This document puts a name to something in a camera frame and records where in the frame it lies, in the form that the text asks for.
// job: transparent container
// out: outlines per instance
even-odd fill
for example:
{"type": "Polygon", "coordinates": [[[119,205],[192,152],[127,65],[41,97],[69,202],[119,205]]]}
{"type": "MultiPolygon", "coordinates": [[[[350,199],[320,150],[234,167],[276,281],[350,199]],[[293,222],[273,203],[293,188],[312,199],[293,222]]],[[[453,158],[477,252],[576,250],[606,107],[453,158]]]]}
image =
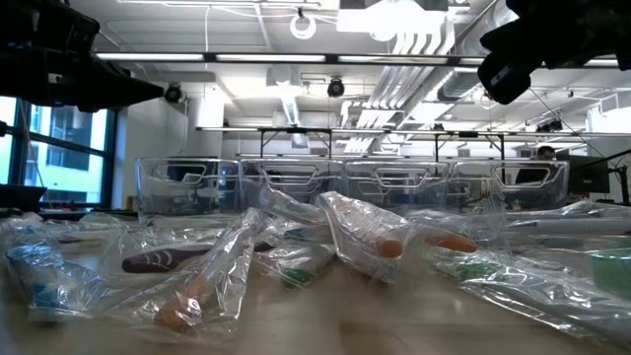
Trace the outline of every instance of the transparent container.
{"type": "Polygon", "coordinates": [[[345,162],[344,194],[401,216],[445,208],[450,166],[406,160],[345,162]]]}
{"type": "Polygon", "coordinates": [[[457,162],[448,183],[448,210],[468,213],[487,197],[502,198],[508,211],[537,211],[565,206],[570,166],[567,162],[457,162]],[[520,181],[523,172],[531,181],[520,181]]]}
{"type": "Polygon", "coordinates": [[[257,197],[267,183],[298,202],[313,203],[323,192],[341,192],[343,168],[342,162],[327,159],[243,159],[243,205],[258,207],[257,197]]]}
{"type": "Polygon", "coordinates": [[[226,217],[243,211],[239,198],[239,163],[203,158],[136,160],[138,216],[226,217]]]}

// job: black equipment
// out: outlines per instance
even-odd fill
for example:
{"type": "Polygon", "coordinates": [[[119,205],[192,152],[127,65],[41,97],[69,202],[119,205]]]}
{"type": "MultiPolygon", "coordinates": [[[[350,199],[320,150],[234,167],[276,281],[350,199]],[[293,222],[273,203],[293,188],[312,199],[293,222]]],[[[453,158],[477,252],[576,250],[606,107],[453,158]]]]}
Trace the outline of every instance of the black equipment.
{"type": "Polygon", "coordinates": [[[39,200],[45,192],[46,187],[0,184],[0,207],[38,212],[39,200]]]}
{"type": "Polygon", "coordinates": [[[180,104],[186,100],[186,93],[181,90],[180,83],[170,83],[165,92],[165,100],[171,104],[180,104]]]}
{"type": "Polygon", "coordinates": [[[92,112],[160,98],[161,87],[91,52],[99,28],[57,0],[0,1],[0,96],[92,112]]]}
{"type": "Polygon", "coordinates": [[[333,78],[331,79],[331,83],[328,84],[328,89],[326,93],[330,98],[339,98],[344,95],[344,84],[342,84],[342,79],[333,78]]]}
{"type": "Polygon", "coordinates": [[[556,159],[570,163],[568,192],[609,193],[609,166],[598,157],[557,154],[556,159]]]}
{"type": "Polygon", "coordinates": [[[581,66],[615,54],[631,68],[631,2],[628,0],[506,0],[519,18],[484,35],[491,53],[478,76],[491,99],[510,104],[530,87],[530,73],[581,66]]]}

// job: table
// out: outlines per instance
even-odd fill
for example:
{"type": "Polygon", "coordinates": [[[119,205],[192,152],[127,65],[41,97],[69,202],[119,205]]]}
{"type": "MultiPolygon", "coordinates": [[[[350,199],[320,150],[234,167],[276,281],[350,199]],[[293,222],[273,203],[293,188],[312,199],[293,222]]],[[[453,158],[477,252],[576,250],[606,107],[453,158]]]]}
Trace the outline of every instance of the table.
{"type": "Polygon", "coordinates": [[[42,325],[0,276],[2,355],[603,354],[602,348],[477,299],[441,274],[414,283],[370,282],[341,261],[306,289],[286,290],[253,269],[233,351],[161,344],[102,320],[42,325]]]}

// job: brown object in bag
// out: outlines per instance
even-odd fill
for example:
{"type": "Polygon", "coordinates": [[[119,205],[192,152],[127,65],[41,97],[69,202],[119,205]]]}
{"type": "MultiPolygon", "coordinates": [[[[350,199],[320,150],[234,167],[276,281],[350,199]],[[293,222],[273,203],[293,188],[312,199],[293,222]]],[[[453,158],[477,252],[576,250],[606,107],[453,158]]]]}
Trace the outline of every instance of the brown object in bag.
{"type": "Polygon", "coordinates": [[[403,243],[397,240],[386,240],[377,246],[377,254],[380,257],[395,258],[403,254],[403,243]]]}
{"type": "Polygon", "coordinates": [[[209,298],[206,279],[198,277],[160,308],[154,317],[154,322],[182,334],[188,333],[192,327],[186,319],[196,317],[194,313],[200,313],[201,306],[208,302],[209,298]]]}

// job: black camera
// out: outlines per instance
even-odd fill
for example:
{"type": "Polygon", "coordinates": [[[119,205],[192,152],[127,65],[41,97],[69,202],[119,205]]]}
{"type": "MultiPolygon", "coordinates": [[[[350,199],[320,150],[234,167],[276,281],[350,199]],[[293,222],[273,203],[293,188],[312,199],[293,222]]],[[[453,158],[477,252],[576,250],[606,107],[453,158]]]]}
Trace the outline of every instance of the black camera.
{"type": "Polygon", "coordinates": [[[326,93],[330,98],[339,98],[344,95],[344,84],[342,84],[342,79],[333,78],[331,79],[331,83],[328,84],[328,89],[326,93]]]}
{"type": "Polygon", "coordinates": [[[478,69],[489,96],[502,105],[530,87],[541,63],[548,69],[582,66],[615,54],[631,68],[631,2],[628,0],[507,0],[519,18],[484,35],[490,54],[478,69]]]}

